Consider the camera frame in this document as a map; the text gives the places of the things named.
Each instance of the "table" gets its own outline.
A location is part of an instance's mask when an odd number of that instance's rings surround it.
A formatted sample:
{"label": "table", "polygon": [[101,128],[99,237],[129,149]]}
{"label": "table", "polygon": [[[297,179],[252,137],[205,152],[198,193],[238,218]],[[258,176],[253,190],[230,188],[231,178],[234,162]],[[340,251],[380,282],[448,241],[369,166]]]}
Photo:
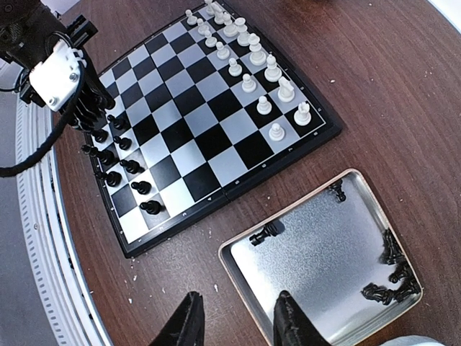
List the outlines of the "table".
{"label": "table", "polygon": [[[81,0],[63,21],[82,13],[99,28],[87,49],[102,71],[199,4]],[[363,345],[404,334],[461,345],[459,33],[424,0],[229,4],[292,56],[336,109],[345,129],[268,182],[132,261],[123,257],[113,234],[90,161],[79,153],[84,138],[68,128],[56,144],[68,224],[114,344],[147,345],[186,292],[196,290],[205,300],[206,345],[265,345],[218,260],[218,248],[354,167],[371,182],[425,287],[417,307]]]}

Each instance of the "gray floor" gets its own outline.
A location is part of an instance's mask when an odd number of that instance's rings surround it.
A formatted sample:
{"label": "gray floor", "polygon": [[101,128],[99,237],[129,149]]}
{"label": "gray floor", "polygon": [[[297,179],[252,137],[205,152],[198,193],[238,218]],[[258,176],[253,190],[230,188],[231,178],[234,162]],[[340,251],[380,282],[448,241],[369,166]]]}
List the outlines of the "gray floor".
{"label": "gray floor", "polygon": [[[0,71],[13,85],[19,68]],[[0,166],[14,164],[16,95],[0,93]],[[15,178],[0,178],[0,346],[57,345],[30,268],[19,217]]]}

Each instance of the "metal tray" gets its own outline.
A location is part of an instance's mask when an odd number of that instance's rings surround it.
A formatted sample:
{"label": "metal tray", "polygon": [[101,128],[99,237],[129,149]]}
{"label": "metal tray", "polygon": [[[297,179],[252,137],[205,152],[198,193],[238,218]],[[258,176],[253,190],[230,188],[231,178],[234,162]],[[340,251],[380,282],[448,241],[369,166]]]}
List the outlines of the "metal tray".
{"label": "metal tray", "polygon": [[[342,179],[346,200],[328,189]],[[285,231],[253,246],[249,238],[270,221]],[[288,290],[332,345],[355,345],[415,306],[422,291],[389,306],[366,300],[373,282],[396,290],[395,265],[380,263],[388,218],[360,172],[349,169],[317,190],[224,243],[219,256],[267,342],[272,344],[275,301]]]}

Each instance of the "white object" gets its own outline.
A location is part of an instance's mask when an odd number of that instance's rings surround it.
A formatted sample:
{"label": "white object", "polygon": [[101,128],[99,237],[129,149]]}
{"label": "white object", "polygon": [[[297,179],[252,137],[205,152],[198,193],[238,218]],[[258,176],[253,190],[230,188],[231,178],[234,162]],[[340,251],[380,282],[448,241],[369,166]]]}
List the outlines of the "white object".
{"label": "white object", "polygon": [[197,19],[197,25],[199,26],[198,28],[199,34],[202,36],[205,36],[205,32],[209,30],[210,27],[208,27],[208,25],[206,25],[205,22],[203,22],[202,18]]}
{"label": "white object", "polygon": [[248,32],[248,27],[245,25],[246,19],[243,17],[237,18],[234,24],[237,27],[238,44],[241,45],[242,47],[248,47],[250,45],[250,42],[248,42],[248,39],[250,38],[250,34]]}
{"label": "white object", "polygon": [[269,130],[269,138],[275,142],[280,142],[285,138],[285,130],[279,123],[273,123]]}
{"label": "white object", "polygon": [[272,54],[269,54],[266,62],[267,68],[264,71],[264,77],[272,83],[279,81],[280,77],[282,77],[282,70],[277,66],[277,59]]}
{"label": "white object", "polygon": [[[49,136],[53,115],[48,107],[27,106],[18,98],[15,120],[19,163]],[[55,338],[67,345],[111,345],[68,227],[55,154],[43,157],[16,181],[31,274]]]}
{"label": "white object", "polygon": [[186,10],[186,17],[187,17],[187,24],[188,25],[196,25],[197,24],[197,17],[192,14],[190,9]]}
{"label": "white object", "polygon": [[207,38],[205,40],[205,45],[208,48],[213,48],[213,47],[216,46],[216,43],[218,42],[218,39],[211,35],[211,31],[209,31],[209,30],[205,31],[205,37]]}
{"label": "white object", "polygon": [[30,84],[53,112],[59,111],[76,91],[80,80],[79,62],[86,67],[83,57],[81,50],[59,40],[51,55],[30,72]]}
{"label": "white object", "polygon": [[388,341],[381,346],[443,346],[430,337],[418,337],[412,335],[409,337],[398,337],[397,339]]}
{"label": "white object", "polygon": [[261,115],[268,115],[272,111],[271,102],[265,96],[261,96],[256,106],[256,110]]}
{"label": "white object", "polygon": [[297,106],[297,111],[295,113],[295,123],[299,126],[306,126],[312,120],[312,115],[310,114],[310,105],[306,102],[301,102]]}
{"label": "white object", "polygon": [[213,0],[205,0],[205,3],[206,3],[206,5],[207,5],[207,13],[208,13],[210,16],[214,16],[214,15],[215,15],[215,11],[213,10],[213,6],[212,6]]}
{"label": "white object", "polygon": [[237,64],[237,60],[234,58],[229,59],[229,74],[232,77],[238,77],[242,74],[242,66]]}
{"label": "white object", "polygon": [[224,24],[224,13],[221,6],[216,4],[215,2],[212,3],[213,10],[215,11],[215,23],[218,25]]}
{"label": "white object", "polygon": [[216,54],[220,60],[225,60],[229,58],[231,52],[227,47],[224,47],[224,44],[222,42],[216,43],[216,49],[218,49]]}
{"label": "white object", "polygon": [[223,15],[225,28],[223,30],[224,35],[227,37],[234,37],[238,34],[236,25],[232,22],[231,15],[227,12]]}
{"label": "white object", "polygon": [[266,53],[262,51],[261,39],[257,34],[250,34],[248,42],[250,43],[250,62],[255,66],[260,66],[266,62]]}
{"label": "white object", "polygon": [[256,90],[256,82],[251,78],[249,74],[243,75],[242,89],[247,93],[251,93]]}
{"label": "white object", "polygon": [[288,103],[293,101],[295,98],[295,88],[291,85],[290,81],[285,77],[279,79],[279,92],[277,95],[279,96],[280,101]]}

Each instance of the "wooden table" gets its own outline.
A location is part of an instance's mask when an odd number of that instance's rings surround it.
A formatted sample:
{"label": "wooden table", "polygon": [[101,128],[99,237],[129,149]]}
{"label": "wooden table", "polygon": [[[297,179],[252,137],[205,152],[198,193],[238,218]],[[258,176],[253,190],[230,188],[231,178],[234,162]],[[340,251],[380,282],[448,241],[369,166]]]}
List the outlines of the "wooden table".
{"label": "wooden table", "polygon": [[[363,345],[405,334],[461,345],[459,33],[424,0],[229,3],[290,54],[345,129],[134,262],[123,257],[90,162],[78,154],[83,136],[68,129],[56,145],[68,222],[113,342],[147,345],[185,293],[197,290],[205,298],[206,345],[265,345],[218,260],[218,247],[354,167],[372,183],[425,287],[416,308]],[[64,21],[82,13],[99,28],[87,48],[101,71],[199,4],[81,0]]]}

